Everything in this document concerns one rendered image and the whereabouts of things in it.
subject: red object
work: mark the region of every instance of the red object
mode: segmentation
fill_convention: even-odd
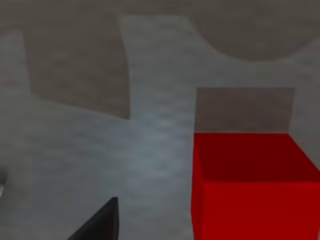
[[[286,133],[195,133],[194,240],[317,240],[320,172]]]

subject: red cube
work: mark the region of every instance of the red cube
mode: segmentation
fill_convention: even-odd
[[[317,240],[320,172],[286,133],[195,133],[195,240]]]

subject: black object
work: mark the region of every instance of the black object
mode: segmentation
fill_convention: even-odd
[[[118,198],[111,198],[67,240],[118,240]]]

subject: concrete floor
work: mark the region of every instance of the concrete floor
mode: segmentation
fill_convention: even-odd
[[[30,95],[23,35],[0,38],[3,240],[66,240],[119,197],[120,240],[191,240],[197,87],[296,87],[290,133],[319,167],[320,41],[277,61],[222,55],[177,16],[119,17],[131,118]]]

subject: dark pointed object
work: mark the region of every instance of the dark pointed object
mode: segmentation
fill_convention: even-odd
[[[118,198],[111,198],[67,240],[118,240]]]

